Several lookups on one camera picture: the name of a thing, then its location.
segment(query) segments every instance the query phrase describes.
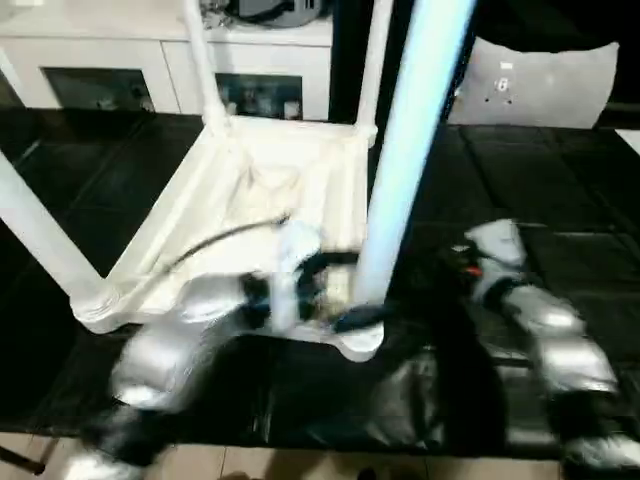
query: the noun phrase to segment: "light blue pole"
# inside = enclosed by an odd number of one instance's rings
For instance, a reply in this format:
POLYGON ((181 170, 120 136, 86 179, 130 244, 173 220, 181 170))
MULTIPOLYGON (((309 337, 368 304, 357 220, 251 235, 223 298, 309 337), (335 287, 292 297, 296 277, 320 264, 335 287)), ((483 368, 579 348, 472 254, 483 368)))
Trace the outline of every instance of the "light blue pole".
POLYGON ((475 0, 416 0, 356 269, 354 304, 387 295, 475 0))

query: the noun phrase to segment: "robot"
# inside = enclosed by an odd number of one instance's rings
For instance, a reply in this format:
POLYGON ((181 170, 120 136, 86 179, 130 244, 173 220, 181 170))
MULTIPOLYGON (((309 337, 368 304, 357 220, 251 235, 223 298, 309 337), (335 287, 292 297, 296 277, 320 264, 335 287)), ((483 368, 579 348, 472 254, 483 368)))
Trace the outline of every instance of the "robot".
MULTIPOLYGON (((355 252, 320 251, 300 259, 289 299, 299 321, 321 315, 322 273, 356 259, 355 252)), ((526 333, 566 478, 640 478, 635 420, 606 355, 587 336, 578 312, 535 284, 525 259, 512 220, 475 227, 442 255, 457 295, 526 333)), ((217 352, 240 335, 274 335, 272 317, 282 313, 270 282, 273 278, 247 274, 187 283, 175 307, 125 346, 111 378, 117 407, 87 430, 87 448, 72 459, 66 478, 142 478, 167 446, 175 416, 197 398, 217 352)), ((365 305, 324 321, 327 335, 337 335, 370 328, 385 316, 384 307, 365 305)), ((290 338, 286 331, 277 335, 290 338)))

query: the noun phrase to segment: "glass cabinet door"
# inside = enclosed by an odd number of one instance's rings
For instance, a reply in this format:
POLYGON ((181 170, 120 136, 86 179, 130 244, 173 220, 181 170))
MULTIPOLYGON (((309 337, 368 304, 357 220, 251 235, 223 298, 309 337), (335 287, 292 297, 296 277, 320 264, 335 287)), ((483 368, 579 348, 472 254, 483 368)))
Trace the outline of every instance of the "glass cabinet door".
POLYGON ((140 70, 43 67, 62 108, 155 111, 140 70))
POLYGON ((220 97, 233 115, 302 120, 302 78, 217 73, 220 97))

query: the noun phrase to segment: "white pole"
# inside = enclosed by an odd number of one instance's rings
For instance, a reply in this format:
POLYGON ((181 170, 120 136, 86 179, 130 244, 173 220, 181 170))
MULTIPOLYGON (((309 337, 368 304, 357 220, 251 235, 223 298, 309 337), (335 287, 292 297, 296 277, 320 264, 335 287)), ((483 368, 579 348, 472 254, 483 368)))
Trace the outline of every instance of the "white pole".
POLYGON ((356 305, 387 295, 413 199, 475 0, 416 0, 354 285, 356 305))
POLYGON ((375 0, 371 14, 369 40, 367 41, 362 88, 360 89, 360 104, 356 120, 358 125, 374 126, 376 124, 380 79, 382 78, 392 10, 393 0, 375 0))
POLYGON ((224 108, 218 85, 214 75, 214 66, 209 57, 209 46, 204 32, 200 2, 198 0, 184 0, 184 18, 189 32, 191 53, 202 90, 204 123, 217 124, 222 122, 227 112, 224 108))
POLYGON ((1 151, 0 218, 69 296, 76 316, 101 315, 114 305, 116 289, 100 277, 1 151))

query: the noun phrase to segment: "white shelf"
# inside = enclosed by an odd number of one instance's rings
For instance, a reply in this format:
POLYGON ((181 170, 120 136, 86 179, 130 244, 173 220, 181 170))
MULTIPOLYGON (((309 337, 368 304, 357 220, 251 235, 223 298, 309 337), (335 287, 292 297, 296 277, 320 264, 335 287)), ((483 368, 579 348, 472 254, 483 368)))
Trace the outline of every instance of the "white shelf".
MULTIPOLYGON (((0 16, 0 37, 186 41, 180 0, 46 0, 0 16)), ((330 47, 331 19, 299 28, 234 25, 207 31, 212 42, 330 47)))

